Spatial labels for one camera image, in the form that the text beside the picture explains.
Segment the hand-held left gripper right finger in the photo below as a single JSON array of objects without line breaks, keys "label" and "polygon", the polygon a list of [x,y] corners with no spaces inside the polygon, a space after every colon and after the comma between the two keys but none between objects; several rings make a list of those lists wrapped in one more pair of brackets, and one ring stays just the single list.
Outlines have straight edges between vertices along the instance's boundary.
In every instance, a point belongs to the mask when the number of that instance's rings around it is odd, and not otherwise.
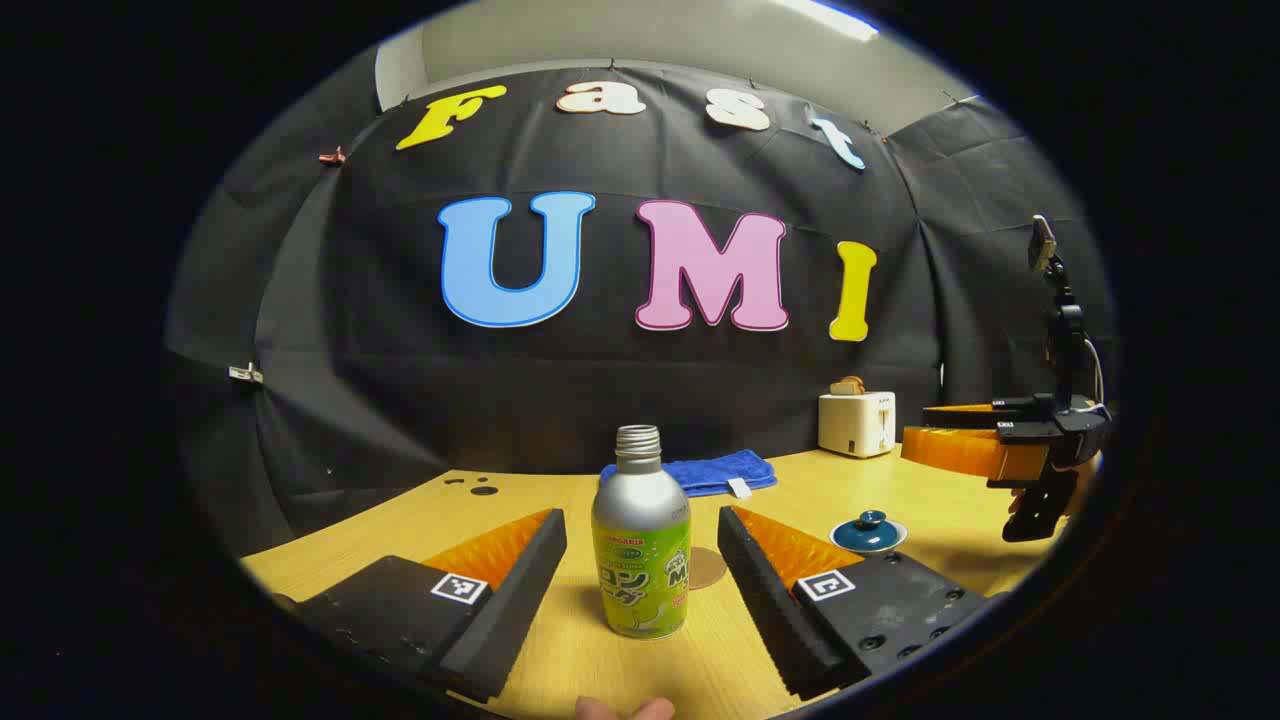
[{"label": "hand-held left gripper right finger", "polygon": [[739,506],[721,507],[717,542],[800,700],[896,669],[989,603],[906,553],[856,555]]}]

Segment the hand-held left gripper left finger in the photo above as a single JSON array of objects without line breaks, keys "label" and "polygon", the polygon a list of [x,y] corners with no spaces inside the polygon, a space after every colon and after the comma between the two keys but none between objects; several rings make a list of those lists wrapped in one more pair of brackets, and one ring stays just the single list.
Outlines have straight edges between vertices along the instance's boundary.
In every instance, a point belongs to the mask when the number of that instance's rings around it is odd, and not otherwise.
[{"label": "hand-held left gripper left finger", "polygon": [[301,602],[273,598],[338,650],[402,682],[499,696],[567,547],[544,509],[425,561],[387,555]]}]

